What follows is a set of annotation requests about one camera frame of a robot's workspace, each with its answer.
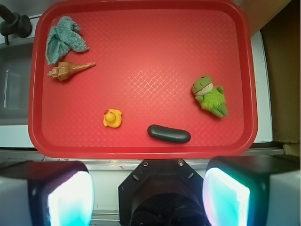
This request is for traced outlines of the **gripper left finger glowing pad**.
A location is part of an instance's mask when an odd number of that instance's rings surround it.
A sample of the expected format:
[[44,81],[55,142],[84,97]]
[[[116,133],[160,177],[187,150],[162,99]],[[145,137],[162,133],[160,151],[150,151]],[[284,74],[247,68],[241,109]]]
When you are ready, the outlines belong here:
[[88,226],[94,182],[81,161],[0,164],[2,226]]

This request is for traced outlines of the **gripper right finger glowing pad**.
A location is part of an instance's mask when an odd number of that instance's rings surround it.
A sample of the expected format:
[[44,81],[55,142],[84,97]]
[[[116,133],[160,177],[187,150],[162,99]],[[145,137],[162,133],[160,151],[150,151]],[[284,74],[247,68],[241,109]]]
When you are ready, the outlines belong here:
[[299,226],[300,158],[214,157],[204,174],[202,195],[213,226]]

